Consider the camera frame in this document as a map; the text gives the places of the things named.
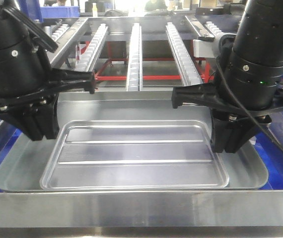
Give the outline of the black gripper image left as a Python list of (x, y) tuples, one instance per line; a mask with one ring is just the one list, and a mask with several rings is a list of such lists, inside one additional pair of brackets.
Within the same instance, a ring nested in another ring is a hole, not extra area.
[[(33, 141), (56, 139), (58, 94), (70, 89), (95, 91), (92, 71), (57, 68), (0, 68), (0, 119)], [(37, 112), (28, 108), (36, 104)]]

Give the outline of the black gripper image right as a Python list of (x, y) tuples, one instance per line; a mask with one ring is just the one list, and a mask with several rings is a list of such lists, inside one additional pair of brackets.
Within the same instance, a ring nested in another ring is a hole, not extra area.
[[(174, 109), (183, 103), (192, 103), (206, 106), (211, 109), (212, 118), (212, 151), (221, 153), (237, 152), (251, 137), (260, 132), (260, 129), (250, 120), (229, 121), (229, 113), (247, 116), (239, 106), (231, 104), (220, 97), (216, 86), (212, 83), (203, 83), (191, 86), (175, 87), (172, 91), (172, 107)], [(270, 104), (261, 110), (250, 110), (253, 117), (266, 116), (283, 111), (283, 89), (277, 89)]]

